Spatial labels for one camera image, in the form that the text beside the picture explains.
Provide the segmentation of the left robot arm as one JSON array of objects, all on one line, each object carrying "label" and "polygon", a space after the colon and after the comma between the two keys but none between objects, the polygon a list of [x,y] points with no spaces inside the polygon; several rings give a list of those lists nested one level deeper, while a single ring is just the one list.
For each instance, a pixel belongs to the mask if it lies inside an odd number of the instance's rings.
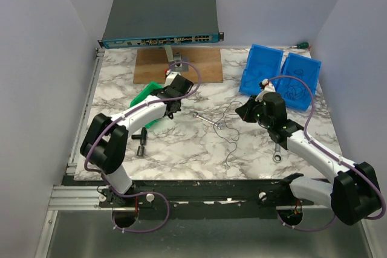
[{"label": "left robot arm", "polygon": [[128,138],[147,124],[163,117],[172,119],[181,110],[181,99],[191,95],[193,82],[177,74],[164,88],[150,92],[139,104],[114,116],[96,115],[86,132],[80,154],[96,167],[114,188],[113,199],[122,207],[134,199],[133,181],[123,167]]}]

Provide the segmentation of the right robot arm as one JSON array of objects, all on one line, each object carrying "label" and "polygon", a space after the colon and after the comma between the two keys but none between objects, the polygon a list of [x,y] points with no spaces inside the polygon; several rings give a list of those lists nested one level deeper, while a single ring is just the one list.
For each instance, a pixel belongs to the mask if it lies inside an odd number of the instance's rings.
[{"label": "right robot arm", "polygon": [[374,168],[357,164],[329,150],[311,138],[305,127],[287,117],[280,94],[253,95],[235,112],[242,121],[257,123],[281,148],[303,158],[327,179],[326,182],[293,174],[278,190],[279,200],[287,205],[306,199],[332,209],[347,225],[362,219],[380,219],[386,213],[386,201],[380,191]]}]

